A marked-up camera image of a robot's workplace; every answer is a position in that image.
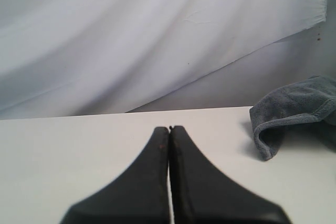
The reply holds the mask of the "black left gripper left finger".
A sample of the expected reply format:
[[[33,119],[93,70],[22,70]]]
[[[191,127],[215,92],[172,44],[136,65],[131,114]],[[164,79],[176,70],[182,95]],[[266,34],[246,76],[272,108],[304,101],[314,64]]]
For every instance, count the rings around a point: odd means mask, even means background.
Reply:
[[[169,223],[169,131],[156,127],[133,163],[113,182],[72,205],[63,223]]]

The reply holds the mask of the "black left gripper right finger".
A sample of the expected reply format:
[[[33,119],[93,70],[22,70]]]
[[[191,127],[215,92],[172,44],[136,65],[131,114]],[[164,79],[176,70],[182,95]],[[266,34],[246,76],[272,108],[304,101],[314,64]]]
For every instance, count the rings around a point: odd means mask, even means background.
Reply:
[[[175,223],[288,223],[283,209],[242,187],[198,149],[183,126],[170,128]]]

